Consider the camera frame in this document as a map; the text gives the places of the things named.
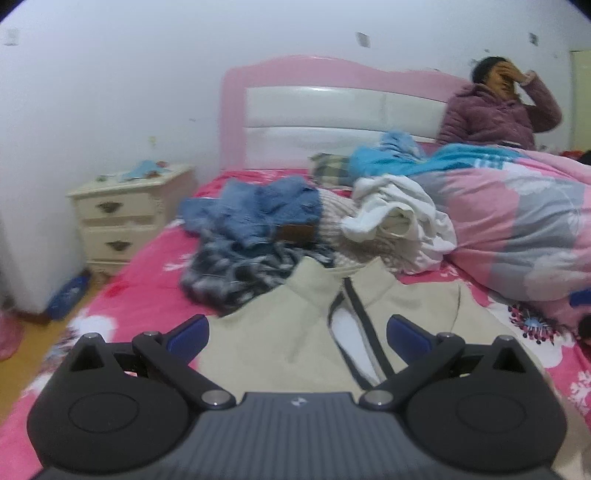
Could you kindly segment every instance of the wall socket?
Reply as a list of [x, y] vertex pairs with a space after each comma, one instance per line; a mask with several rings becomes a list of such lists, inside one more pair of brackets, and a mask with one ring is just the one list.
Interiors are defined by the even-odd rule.
[[365, 33], [361, 32], [356, 32], [355, 37], [357, 37], [357, 43], [361, 47], [369, 48], [369, 35], [366, 35]]
[[7, 28], [3, 43], [7, 47], [14, 47], [18, 45], [18, 28]]

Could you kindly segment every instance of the logo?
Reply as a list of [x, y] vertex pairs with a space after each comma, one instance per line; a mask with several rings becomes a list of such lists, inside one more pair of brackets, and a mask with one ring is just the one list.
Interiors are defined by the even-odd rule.
[[307, 403], [308, 403], [308, 401], [305, 398], [302, 398], [302, 397], [297, 397], [297, 398], [294, 398], [293, 400], [291, 400], [291, 404], [294, 407], [298, 407], [298, 408], [303, 407]]

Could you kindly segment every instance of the white cloth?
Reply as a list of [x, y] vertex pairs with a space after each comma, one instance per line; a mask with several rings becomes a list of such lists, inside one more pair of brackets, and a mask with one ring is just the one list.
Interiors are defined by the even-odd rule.
[[438, 269], [443, 255], [457, 247], [449, 217], [408, 177], [361, 178], [351, 198], [359, 212], [341, 220], [344, 236], [359, 243], [375, 238], [395, 241], [394, 253], [407, 274]]

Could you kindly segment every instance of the plaid pillow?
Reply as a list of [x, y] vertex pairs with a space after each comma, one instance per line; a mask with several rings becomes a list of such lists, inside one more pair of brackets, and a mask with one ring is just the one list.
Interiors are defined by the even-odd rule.
[[319, 186], [334, 189], [351, 187], [349, 157], [330, 153], [317, 153], [310, 157], [310, 175]]

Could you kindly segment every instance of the wooden floor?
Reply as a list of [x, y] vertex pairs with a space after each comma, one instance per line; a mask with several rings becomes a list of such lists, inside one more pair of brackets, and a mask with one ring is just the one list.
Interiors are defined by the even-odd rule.
[[84, 298], [64, 320], [50, 322], [47, 325], [23, 322], [25, 336], [17, 352], [0, 362], [0, 423], [10, 413], [11, 406], [18, 400], [21, 390], [35, 377], [43, 357], [59, 340], [70, 320], [95, 297], [101, 287], [101, 284], [92, 281]]

